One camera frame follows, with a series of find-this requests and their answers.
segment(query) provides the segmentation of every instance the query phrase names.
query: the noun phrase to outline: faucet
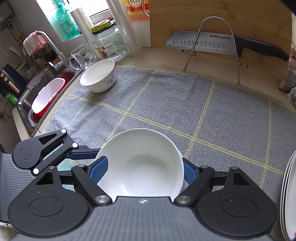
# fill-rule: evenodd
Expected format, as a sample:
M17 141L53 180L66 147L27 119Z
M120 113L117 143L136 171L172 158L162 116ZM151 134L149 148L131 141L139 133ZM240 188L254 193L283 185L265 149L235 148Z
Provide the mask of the faucet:
M63 52L61 52L57 46L55 46L55 44L52 42L52 40L47 36L46 33L42 32L42 31L38 31L37 35L40 35L42 37L44 37L44 39L47 41L47 43L50 45L50 47L53 49L53 51L57 54L58 58L59 58L59 62L57 62L53 67L59 71L59 70L63 70L64 68L68 68L70 66L69 61L67 60L66 56L63 54ZM27 52L23 46L22 51L24 53L24 55L27 55Z

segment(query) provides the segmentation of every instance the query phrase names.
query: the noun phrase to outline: white bowl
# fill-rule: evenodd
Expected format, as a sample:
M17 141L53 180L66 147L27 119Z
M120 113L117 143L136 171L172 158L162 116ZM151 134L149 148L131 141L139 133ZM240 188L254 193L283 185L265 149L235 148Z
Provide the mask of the white bowl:
M108 158L108 170L98 182L113 200L117 196L179 195L184 181L184 164L175 144L165 135L137 128L111 138L96 159Z
M111 59L104 59L90 66L80 78L80 84L94 93L106 91L115 81L115 62Z

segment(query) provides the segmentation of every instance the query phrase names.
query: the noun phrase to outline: glass mug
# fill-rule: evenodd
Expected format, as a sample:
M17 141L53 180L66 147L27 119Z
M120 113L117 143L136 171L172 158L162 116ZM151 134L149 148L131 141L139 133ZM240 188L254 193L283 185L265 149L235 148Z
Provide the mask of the glass mug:
M71 53L69 63L71 67L76 70L87 70L90 66L97 62L97 58L87 43L80 45L74 49Z

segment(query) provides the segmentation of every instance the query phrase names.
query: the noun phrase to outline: white plastic container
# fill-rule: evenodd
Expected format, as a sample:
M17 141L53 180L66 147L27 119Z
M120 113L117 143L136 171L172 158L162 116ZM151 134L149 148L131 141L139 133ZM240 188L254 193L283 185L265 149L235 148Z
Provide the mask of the white plastic container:
M32 111L40 118L65 85L65 79L55 78L43 87L32 104Z

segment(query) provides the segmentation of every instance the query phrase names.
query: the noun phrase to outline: glass jar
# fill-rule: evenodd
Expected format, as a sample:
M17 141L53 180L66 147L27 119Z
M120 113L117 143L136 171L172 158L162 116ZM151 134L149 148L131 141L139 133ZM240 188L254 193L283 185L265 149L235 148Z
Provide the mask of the glass jar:
M125 57L128 53L122 36L114 23L104 20L92 29L94 35L93 45L103 58L109 58L115 62Z

